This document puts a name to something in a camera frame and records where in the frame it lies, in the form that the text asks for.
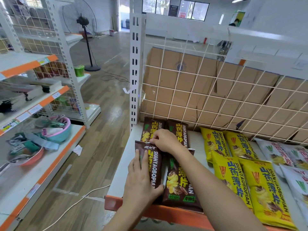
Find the white snack bag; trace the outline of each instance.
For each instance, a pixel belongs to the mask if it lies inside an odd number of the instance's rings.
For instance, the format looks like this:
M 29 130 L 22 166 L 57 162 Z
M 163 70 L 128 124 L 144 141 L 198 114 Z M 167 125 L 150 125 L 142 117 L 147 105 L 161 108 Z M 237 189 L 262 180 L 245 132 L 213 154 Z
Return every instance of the white snack bag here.
M 308 226 L 308 170 L 284 165 L 280 167 Z
M 255 140 L 265 155 L 266 159 L 273 163 L 274 170 L 280 177 L 284 178 L 279 165 L 297 167 L 287 152 L 277 142 L 262 140 L 258 138 L 255 138 Z
M 290 156 L 297 167 L 308 170 L 308 150 L 302 145 L 278 143 Z

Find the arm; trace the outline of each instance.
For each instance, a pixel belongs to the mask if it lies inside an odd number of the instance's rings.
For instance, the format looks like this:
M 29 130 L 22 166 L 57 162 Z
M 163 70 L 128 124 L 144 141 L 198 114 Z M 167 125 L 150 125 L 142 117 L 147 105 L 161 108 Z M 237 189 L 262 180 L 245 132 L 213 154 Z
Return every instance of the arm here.
M 150 140 L 180 163 L 214 230 L 266 230 L 232 190 L 204 167 L 168 130 L 158 130 Z
M 133 230 L 144 211 L 164 192 L 164 186 L 154 189 L 150 183 L 148 170 L 148 151 L 144 151 L 142 166 L 140 166 L 139 150 L 129 163 L 125 182 L 123 205 L 118 209 L 103 231 Z

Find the hand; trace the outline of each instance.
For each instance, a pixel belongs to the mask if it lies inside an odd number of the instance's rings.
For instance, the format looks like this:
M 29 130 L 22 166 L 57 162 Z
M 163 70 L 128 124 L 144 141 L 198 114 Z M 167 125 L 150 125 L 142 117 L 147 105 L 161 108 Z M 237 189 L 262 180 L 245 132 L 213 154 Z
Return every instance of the hand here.
M 124 187 L 122 207 L 138 213 L 140 216 L 153 201 L 164 192 L 164 186 L 154 189 L 151 186 L 148 151 L 144 151 L 142 166 L 140 167 L 140 154 L 136 149 L 135 158 L 129 163 L 128 175 Z
M 184 147 L 172 132 L 165 129 L 155 131 L 153 138 L 150 139 L 150 143 L 156 145 L 161 151 L 168 152 L 173 156 L 179 149 Z

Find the standing fan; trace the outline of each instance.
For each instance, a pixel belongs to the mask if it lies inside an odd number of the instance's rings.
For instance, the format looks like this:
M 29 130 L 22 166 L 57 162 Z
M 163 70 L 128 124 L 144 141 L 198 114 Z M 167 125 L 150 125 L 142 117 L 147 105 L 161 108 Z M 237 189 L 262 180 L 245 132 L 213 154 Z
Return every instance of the standing fan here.
M 88 32 L 95 35 L 97 31 L 97 24 L 95 15 L 91 7 L 84 0 L 74 0 L 74 3 L 62 7 L 62 16 L 64 23 L 70 33 L 79 34 L 80 31 L 84 32 L 86 38 L 88 53 L 90 58 L 90 66 L 84 66 L 86 71 L 98 71 L 101 69 L 98 65 L 93 65 L 90 53 L 90 46 L 88 40 Z

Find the green container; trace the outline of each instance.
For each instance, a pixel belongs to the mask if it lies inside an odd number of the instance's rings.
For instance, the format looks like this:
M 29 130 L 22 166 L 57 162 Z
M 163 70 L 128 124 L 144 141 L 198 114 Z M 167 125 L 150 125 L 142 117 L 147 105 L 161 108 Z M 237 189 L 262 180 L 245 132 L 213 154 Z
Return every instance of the green container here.
M 74 66 L 76 77 L 83 77 L 84 76 L 84 66 Z

